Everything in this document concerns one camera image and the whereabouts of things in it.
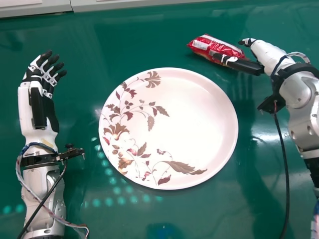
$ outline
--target green tabletop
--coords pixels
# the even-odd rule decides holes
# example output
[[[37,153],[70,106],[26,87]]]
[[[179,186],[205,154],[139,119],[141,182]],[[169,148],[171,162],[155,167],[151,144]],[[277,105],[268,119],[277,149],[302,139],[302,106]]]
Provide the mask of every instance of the green tabletop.
[[[86,160],[70,160],[64,177],[67,219],[86,223],[91,239],[275,239],[285,216],[285,174],[279,137],[270,115],[257,105],[269,94],[269,78],[248,76],[196,56],[186,44],[209,33],[236,43],[263,39],[287,52],[300,51],[319,66],[319,2],[316,0],[215,1],[0,20],[0,238],[14,239],[25,206],[14,166],[24,146],[17,87],[29,62],[52,49],[68,75],[55,90],[60,151],[74,143]],[[247,55],[253,58],[249,49]],[[198,72],[233,102],[239,137],[226,166],[207,182],[165,192],[141,187],[114,169],[100,147],[99,110],[108,95],[135,73],[157,67]],[[291,179],[287,239],[310,237],[315,196],[303,160],[279,113]],[[77,234],[66,229],[66,239]]]

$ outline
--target floral plate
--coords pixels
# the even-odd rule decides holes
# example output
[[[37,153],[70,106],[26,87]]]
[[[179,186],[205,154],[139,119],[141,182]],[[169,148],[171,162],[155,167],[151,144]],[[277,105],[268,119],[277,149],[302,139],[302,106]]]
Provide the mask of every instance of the floral plate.
[[[208,78],[179,68],[138,73],[106,100],[102,148],[117,170],[155,189],[197,185],[227,163],[238,120],[227,95]]]

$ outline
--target snack bag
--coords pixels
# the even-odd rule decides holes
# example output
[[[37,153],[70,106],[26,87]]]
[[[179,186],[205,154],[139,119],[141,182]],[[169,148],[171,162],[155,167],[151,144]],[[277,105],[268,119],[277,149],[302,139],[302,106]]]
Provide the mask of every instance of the snack bag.
[[[204,34],[195,38],[190,43],[188,43],[187,46],[190,47],[196,54],[201,55],[217,64],[221,64],[221,62],[220,60],[213,57],[214,53],[236,56],[238,58],[246,58],[243,50],[241,50],[240,48],[227,42],[221,41],[208,34]]]

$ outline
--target plate rim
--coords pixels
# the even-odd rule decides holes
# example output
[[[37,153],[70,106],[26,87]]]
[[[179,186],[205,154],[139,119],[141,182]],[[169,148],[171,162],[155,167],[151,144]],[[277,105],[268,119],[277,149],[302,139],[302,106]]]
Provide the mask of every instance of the plate rim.
[[[206,182],[207,180],[209,180],[210,178],[212,178],[213,176],[215,176],[216,174],[218,174],[222,168],[226,165],[226,163],[230,160],[231,156],[233,155],[234,153],[234,150],[236,148],[236,145],[237,145],[237,141],[238,141],[238,133],[239,133],[239,124],[238,124],[238,117],[237,117],[237,113],[236,113],[236,110],[235,110],[235,107],[232,103],[232,101],[230,100],[230,98],[228,97],[228,95],[223,91],[223,89],[217,85],[215,82],[213,82],[211,79],[207,78],[206,76],[204,75],[201,75],[197,72],[194,72],[194,71],[191,71],[191,70],[188,70],[188,69],[183,69],[183,68],[178,68],[178,67],[159,67],[159,68],[153,68],[153,69],[149,69],[149,70],[145,70],[145,71],[141,71],[141,72],[138,72],[132,76],[130,76],[129,78],[127,78],[126,80],[122,81],[123,82],[127,82],[129,80],[131,80],[131,78],[134,78],[136,77],[137,75],[141,75],[141,74],[145,74],[149,71],[158,71],[158,70],[174,70],[174,71],[183,71],[183,72],[188,72],[190,74],[193,74],[193,75],[197,75],[198,77],[202,78],[203,80],[205,80],[206,82],[208,82],[209,84],[212,84],[217,90],[219,90],[221,92],[221,94],[224,94],[224,96],[226,97],[225,99],[230,103],[231,105],[231,109],[232,109],[232,115],[234,116],[234,123],[236,123],[236,125],[232,125],[231,127],[233,128],[234,130],[234,141],[232,142],[232,145],[230,147],[230,149],[228,150],[228,153],[227,153],[227,156],[224,157],[224,160],[218,164],[218,167],[216,167],[214,170],[211,170],[209,171],[207,174],[203,175],[202,177],[198,178],[197,180],[189,180],[187,181],[186,183],[183,183],[183,184],[178,184],[178,185],[162,185],[162,186],[159,186],[159,185],[145,185],[145,184],[141,184],[139,182],[136,182],[134,181],[133,179],[131,179],[130,177],[126,176],[126,175],[123,175],[121,174],[117,167],[116,167],[116,164],[113,164],[112,161],[107,157],[105,151],[106,149],[104,148],[105,146],[103,146],[103,141],[101,140],[101,135],[100,135],[100,127],[102,127],[102,115],[100,115],[99,117],[99,126],[98,126],[98,134],[99,134],[99,141],[100,141],[100,145],[102,147],[102,150],[103,150],[103,153],[104,155],[106,156],[107,160],[110,162],[110,164],[116,169],[116,171],[118,173],[121,174],[121,176],[124,176],[126,177],[127,179],[131,180],[132,182],[134,183],[137,183],[143,187],[147,187],[147,188],[152,188],[152,189],[156,189],[156,190],[168,190],[168,191],[171,191],[171,190],[181,190],[181,189],[186,189],[186,188],[191,188],[191,187],[194,187],[194,186],[197,186],[201,183],[204,183]],[[118,84],[115,89],[108,95],[107,99],[105,100],[103,106],[102,106],[102,109],[101,109],[101,113],[104,109],[104,107],[106,106],[107,104],[107,101],[108,99],[110,98],[110,96],[112,96],[113,94],[115,94],[116,92],[116,89],[121,85]]]

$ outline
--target screw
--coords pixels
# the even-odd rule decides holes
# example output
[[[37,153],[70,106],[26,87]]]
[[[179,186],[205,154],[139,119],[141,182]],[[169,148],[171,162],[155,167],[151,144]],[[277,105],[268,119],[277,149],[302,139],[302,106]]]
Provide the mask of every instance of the screw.
[[[74,146],[74,144],[72,144],[72,143],[67,143],[67,144],[65,145],[65,148],[68,149],[68,150],[71,150],[71,149],[73,148],[73,146]]]

